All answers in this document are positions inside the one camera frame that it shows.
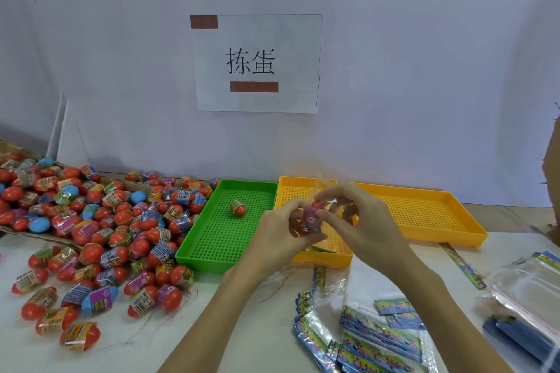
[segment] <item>table surface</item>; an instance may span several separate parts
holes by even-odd
[[[128,317],[128,297],[120,293],[109,312],[93,318],[101,329],[100,340],[85,353],[73,353],[59,347],[56,337],[37,336],[34,322],[24,321],[19,316],[20,307],[29,295],[10,293],[14,279],[28,270],[29,256],[45,246],[45,242],[21,235],[0,239],[0,285],[4,289],[0,293],[0,360],[6,373],[93,373],[101,368],[115,372],[130,369],[136,373],[154,373],[206,307],[220,280],[219,276],[203,275],[177,312],[164,315],[158,310],[139,320]],[[457,304],[481,330],[484,319],[474,310],[475,299],[481,292],[473,287],[439,245],[413,242],[412,248],[443,278]],[[549,250],[560,256],[560,249],[539,234],[489,233],[481,248],[456,249],[467,263],[481,273],[535,251]],[[292,334],[296,315],[294,300],[298,292],[310,288],[311,282],[312,269],[292,269],[286,270],[282,279],[261,286],[248,302],[234,329],[220,372],[318,371],[311,356]],[[68,285],[61,284],[54,277],[49,279],[48,285],[56,286],[60,296],[69,289]],[[538,371],[531,360],[491,341],[515,371]],[[441,357],[437,357],[439,372],[446,372]]]

